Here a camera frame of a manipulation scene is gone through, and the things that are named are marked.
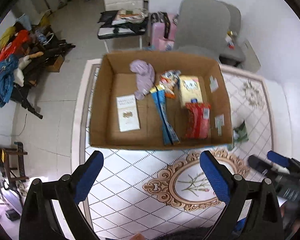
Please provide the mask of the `operator thumb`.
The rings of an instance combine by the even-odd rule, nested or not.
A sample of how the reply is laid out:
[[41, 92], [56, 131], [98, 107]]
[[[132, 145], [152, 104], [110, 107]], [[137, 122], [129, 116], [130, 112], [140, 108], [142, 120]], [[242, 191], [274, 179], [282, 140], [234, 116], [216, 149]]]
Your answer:
[[146, 239], [142, 234], [138, 233], [138, 234], [132, 236], [129, 240], [146, 240]]

